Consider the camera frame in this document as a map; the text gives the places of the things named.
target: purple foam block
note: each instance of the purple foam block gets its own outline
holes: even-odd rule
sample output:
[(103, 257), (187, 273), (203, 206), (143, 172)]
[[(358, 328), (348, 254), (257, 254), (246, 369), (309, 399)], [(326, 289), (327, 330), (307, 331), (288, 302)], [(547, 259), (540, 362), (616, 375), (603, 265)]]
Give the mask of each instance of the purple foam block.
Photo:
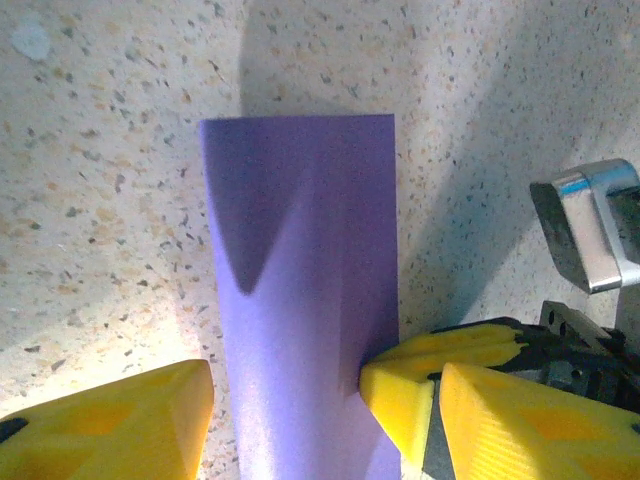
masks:
[(397, 480), (358, 393), (398, 341), (393, 116), (200, 133), (242, 478)]

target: granite countertop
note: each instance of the granite countertop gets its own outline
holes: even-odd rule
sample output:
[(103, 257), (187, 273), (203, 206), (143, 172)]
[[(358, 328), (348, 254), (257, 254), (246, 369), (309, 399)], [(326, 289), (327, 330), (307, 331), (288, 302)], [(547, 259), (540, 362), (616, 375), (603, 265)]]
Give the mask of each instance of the granite countertop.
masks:
[(237, 478), (196, 130), (208, 117), (396, 114), (404, 337), (534, 322), (547, 298), (613, 318), (615, 295), (587, 299), (554, 270), (528, 184), (603, 158), (640, 167), (637, 2), (0, 12), (0, 415), (206, 358), (199, 478)]

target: terrazzo surface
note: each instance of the terrazzo surface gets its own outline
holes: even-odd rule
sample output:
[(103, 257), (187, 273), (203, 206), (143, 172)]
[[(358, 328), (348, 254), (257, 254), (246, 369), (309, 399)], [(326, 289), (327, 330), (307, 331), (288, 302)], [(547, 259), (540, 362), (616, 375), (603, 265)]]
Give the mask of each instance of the terrazzo surface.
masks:
[(640, 3), (1, 0), (0, 14), (0, 416), (202, 357), (216, 405), (199, 478), (238, 478), (203, 118), (395, 113), (403, 338), (535, 322), (545, 299), (613, 324), (615, 294), (587, 298), (553, 268), (528, 185), (603, 158), (640, 167)]

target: silver metal part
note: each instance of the silver metal part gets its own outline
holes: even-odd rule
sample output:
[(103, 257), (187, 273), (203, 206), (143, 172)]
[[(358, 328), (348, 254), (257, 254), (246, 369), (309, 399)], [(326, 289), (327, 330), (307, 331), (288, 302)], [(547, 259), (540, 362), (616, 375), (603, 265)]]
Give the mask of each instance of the silver metal part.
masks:
[(640, 179), (622, 159), (531, 184), (560, 274), (587, 293), (640, 283)]

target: yellow plastic part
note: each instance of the yellow plastic part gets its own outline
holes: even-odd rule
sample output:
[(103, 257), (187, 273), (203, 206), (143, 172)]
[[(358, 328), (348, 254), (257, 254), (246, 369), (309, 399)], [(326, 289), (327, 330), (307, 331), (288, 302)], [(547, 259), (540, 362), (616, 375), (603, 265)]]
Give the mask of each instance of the yellow plastic part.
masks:
[(640, 479), (633, 412), (452, 363), (440, 412), (457, 480)]
[(502, 365), (525, 345), (514, 342), (519, 332), (484, 324), (418, 335), (362, 368), (360, 395), (409, 463), (423, 466), (434, 394), (434, 383), (427, 376), (452, 361)]
[(2, 480), (196, 477), (213, 410), (205, 360), (187, 360), (16, 412)]

